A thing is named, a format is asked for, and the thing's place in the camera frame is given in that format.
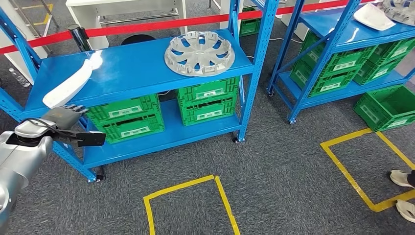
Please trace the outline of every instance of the red barrier rope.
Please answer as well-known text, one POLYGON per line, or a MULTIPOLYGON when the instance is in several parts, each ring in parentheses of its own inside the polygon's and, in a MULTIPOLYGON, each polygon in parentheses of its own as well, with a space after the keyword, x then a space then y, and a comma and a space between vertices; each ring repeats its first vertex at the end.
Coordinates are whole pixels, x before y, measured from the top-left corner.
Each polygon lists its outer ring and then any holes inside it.
MULTIPOLYGON (((373 0, 361 0, 361 3, 369 2, 373 0)), ((314 4, 304 5, 302 11, 313 11, 324 8, 331 8, 337 6, 345 6, 348 0, 337 0, 329 2, 320 2, 314 4)), ((294 11, 293 6, 282 7, 277 9, 277 15, 290 14, 294 11)), ((262 17, 262 11, 246 11, 238 14, 239 20, 259 18, 262 17)), ((155 31, 169 28, 178 28, 182 26, 191 26, 199 24, 210 24, 217 22, 224 22, 229 19, 229 14, 224 15, 213 15, 213 16, 201 16, 201 17, 192 17, 187 19, 178 19, 178 20, 168 20, 161 22, 151 22, 151 23, 136 23, 129 25, 121 26, 110 26, 105 28, 92 28, 87 29, 88 37, 98 37, 98 36, 109 36, 109 35, 119 35, 119 34, 128 34, 128 33, 137 33, 137 32, 147 32, 155 31)), ((71 39, 71 35, 68 31, 52 34, 46 37, 38 38, 29 41, 29 45, 32 47, 40 47, 53 43, 62 42, 65 40, 71 39)), ((17 51, 14 45, 0 48, 0 54, 10 53, 17 51)))

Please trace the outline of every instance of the black post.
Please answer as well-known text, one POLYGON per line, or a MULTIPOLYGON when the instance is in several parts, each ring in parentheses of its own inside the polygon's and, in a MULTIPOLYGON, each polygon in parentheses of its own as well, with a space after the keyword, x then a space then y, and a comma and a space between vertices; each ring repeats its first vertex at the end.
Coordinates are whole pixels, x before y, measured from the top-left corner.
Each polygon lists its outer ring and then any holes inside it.
POLYGON ((87 36, 84 28, 80 27, 77 24, 72 24, 68 27, 68 30, 81 51, 92 50, 90 44, 87 41, 89 37, 87 36))

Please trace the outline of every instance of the crate label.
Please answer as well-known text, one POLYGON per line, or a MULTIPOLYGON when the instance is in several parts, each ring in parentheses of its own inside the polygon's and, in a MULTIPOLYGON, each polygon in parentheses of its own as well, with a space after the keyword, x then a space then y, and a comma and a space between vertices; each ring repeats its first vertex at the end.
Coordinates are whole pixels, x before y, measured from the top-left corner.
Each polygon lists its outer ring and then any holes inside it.
POLYGON ((387 69, 384 69, 384 70, 382 70, 382 71, 377 72, 377 73, 375 74, 375 76, 373 76, 373 78, 376 78, 376 77, 379 77, 379 76, 382 76, 382 75, 386 74, 386 73, 388 72, 388 70, 389 70, 389 68, 387 68, 387 69))
POLYGON ((297 75, 297 77, 299 77, 299 79, 300 79, 303 83, 305 83, 305 82, 307 81, 307 78, 305 78, 305 77, 304 77, 304 75, 302 75, 302 73, 301 73, 299 70, 297 70, 297 71, 296 71, 296 75, 297 75))
POLYGON ((318 56, 318 55, 316 55, 313 51, 310 51, 310 52, 308 53, 308 56, 310 56, 310 58, 311 58, 312 60, 314 60, 315 62, 317 62, 317 60, 319 59, 319 56, 318 56))
POLYGON ((324 92, 324 91, 328 91, 328 90, 331 90, 331 89, 337 88, 337 87, 339 87, 341 84, 342 84, 342 83, 341 83, 341 82, 339 82, 339 83, 335 83, 335 84, 332 84, 332 85, 328 85, 328 86, 322 87, 322 89, 320 90, 320 92, 324 92))
POLYGON ((376 49, 375 49, 375 54, 378 54, 378 55, 380 55, 381 53, 382 53, 382 51, 383 51, 383 49, 382 48, 380 48, 380 47, 377 47, 376 49))
POLYGON ((141 106, 138 105, 138 106, 134 106, 134 107, 126 108, 126 109, 111 111, 111 112, 108 112, 108 115, 110 116, 110 118, 115 118, 115 117, 119 117, 122 115, 138 113, 141 111, 142 111, 142 108, 141 106))
POLYGON ((392 58, 392 57, 395 57, 395 56, 397 56, 397 55, 400 55, 400 54, 402 54, 402 53, 405 53, 407 49, 408 49, 408 47, 403 47, 403 48, 401 48, 401 49, 399 49, 399 50, 395 51, 395 53, 393 53, 393 55, 391 56, 391 58, 392 58))
POLYGON ((388 128, 389 127, 393 127, 393 126, 399 126, 399 125, 405 124, 406 121, 407 121, 407 119, 401 120, 401 121, 396 121, 396 122, 392 123, 391 125, 389 125, 388 128))
POLYGON ((365 112, 366 115, 368 115, 368 117, 370 119, 372 119, 372 121, 374 123, 377 123, 379 121, 379 118, 374 113, 372 113, 371 110, 368 109, 368 107, 366 106, 366 104, 361 105, 360 108, 363 110, 363 112, 365 112))
POLYGON ((225 91, 223 90, 223 88, 219 88, 213 91, 208 91, 208 92, 200 92, 200 93, 196 93, 196 99, 203 99, 206 97, 210 97, 210 96, 215 96, 215 95, 220 95, 225 93, 225 91))
POLYGON ((354 60, 354 61, 350 61, 350 62, 347 62, 347 63, 344 63, 344 64, 339 64, 339 65, 336 65, 336 66, 334 67, 333 71, 337 71, 337 70, 342 70, 342 69, 350 68, 350 67, 353 67, 353 66, 355 66, 355 65, 356 65, 356 60, 354 60))
POLYGON ((124 132, 121 132, 121 138, 128 137, 128 136, 133 136, 133 135, 136 135, 136 134, 141 134, 141 133, 149 132, 149 131, 150 131, 150 128, 148 128, 148 126, 145 126, 145 127, 139 128, 139 129, 134 129, 134 130, 131 130, 131 131, 124 131, 124 132))
POLYGON ((215 116, 220 116, 222 115, 222 110, 216 110, 210 113, 205 113, 205 114, 199 114, 196 118, 197 121, 199 120, 203 120, 206 118, 211 118, 211 117, 215 117, 215 116))
POLYGON ((364 70, 359 70, 359 71, 357 72, 357 75, 359 75, 359 76, 363 76, 365 73, 366 73, 366 72, 365 72, 364 70))

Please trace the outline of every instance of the person's foot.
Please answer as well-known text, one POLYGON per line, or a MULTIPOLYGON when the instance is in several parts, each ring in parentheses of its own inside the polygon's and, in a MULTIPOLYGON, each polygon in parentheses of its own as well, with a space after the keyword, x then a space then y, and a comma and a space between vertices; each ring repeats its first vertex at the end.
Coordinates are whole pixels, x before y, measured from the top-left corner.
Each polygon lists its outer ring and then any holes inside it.
POLYGON ((403 200, 396 201, 396 208, 398 212, 404 217, 406 220, 415 223, 415 205, 403 200))
POLYGON ((390 178, 395 184, 399 186, 415 188, 408 183, 408 175, 408 173, 401 170, 391 170, 390 178))

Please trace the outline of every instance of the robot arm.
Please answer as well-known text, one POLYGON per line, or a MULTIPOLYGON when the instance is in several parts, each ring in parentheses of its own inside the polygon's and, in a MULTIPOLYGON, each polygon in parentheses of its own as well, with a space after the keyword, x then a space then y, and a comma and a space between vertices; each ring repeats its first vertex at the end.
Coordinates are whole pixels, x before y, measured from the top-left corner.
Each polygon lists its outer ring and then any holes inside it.
POLYGON ((78 146, 101 146, 102 133, 81 133, 70 129, 87 110, 64 106, 49 110, 42 118, 29 118, 15 131, 0 135, 0 235, 5 234, 8 217, 19 190, 28 186, 53 141, 78 141, 78 146))

